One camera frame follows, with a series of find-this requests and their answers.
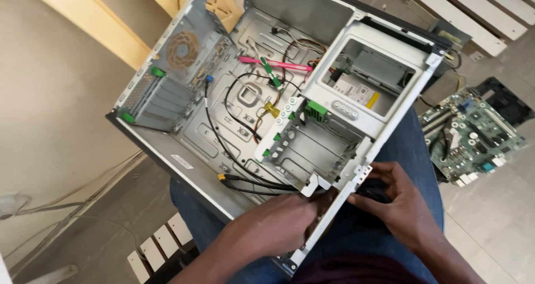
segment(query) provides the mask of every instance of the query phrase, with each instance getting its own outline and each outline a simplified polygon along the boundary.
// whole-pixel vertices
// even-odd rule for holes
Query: hand
[[[231,221],[221,236],[250,261],[279,256],[304,245],[305,231],[317,215],[317,200],[279,195]]]
[[[348,202],[381,219],[392,235],[413,253],[424,241],[443,237],[420,191],[398,162],[373,162],[371,167],[368,178],[382,180],[392,202],[382,204],[354,193],[347,198]]]

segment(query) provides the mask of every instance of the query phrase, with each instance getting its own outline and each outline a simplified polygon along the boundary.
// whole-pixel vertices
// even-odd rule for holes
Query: motherboard
[[[419,117],[431,161],[443,179],[464,186],[493,173],[527,145],[476,91],[462,89]]]

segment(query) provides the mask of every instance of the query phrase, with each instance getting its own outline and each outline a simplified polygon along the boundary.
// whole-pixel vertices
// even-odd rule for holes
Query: beige wall
[[[149,47],[170,21],[152,0],[104,2]],[[19,191],[33,198],[30,207],[45,204],[135,153],[137,147],[104,118],[133,73],[40,0],[0,0],[0,195]],[[68,202],[84,200],[105,181]],[[0,221],[0,253],[69,212]]]

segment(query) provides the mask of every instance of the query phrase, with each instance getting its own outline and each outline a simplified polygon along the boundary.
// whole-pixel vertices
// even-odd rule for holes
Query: blue jeans
[[[440,228],[444,228],[444,210],[437,179],[424,142],[422,127],[414,109],[407,112],[384,144],[376,161],[397,161],[418,187]],[[200,252],[219,235],[225,224],[188,195],[183,185],[171,179],[171,199],[188,226]],[[331,229],[320,239],[299,268],[314,260],[347,253],[377,254],[391,257],[407,270],[429,283],[437,281],[423,263],[383,227],[366,227],[359,216],[363,212],[345,203]],[[285,274],[269,258],[261,258],[244,267],[229,283],[284,283]]]

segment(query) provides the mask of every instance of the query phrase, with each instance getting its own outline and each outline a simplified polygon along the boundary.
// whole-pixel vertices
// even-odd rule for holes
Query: white sticker label
[[[184,166],[185,169],[193,169],[193,166],[190,165],[186,160],[184,160],[181,156],[177,154],[171,154],[171,157],[173,157],[177,162],[179,162],[182,166]]]
[[[379,96],[381,96],[381,94],[364,84],[359,84],[355,87],[351,83],[345,81],[338,81],[334,85],[334,89],[367,108],[372,108]]]

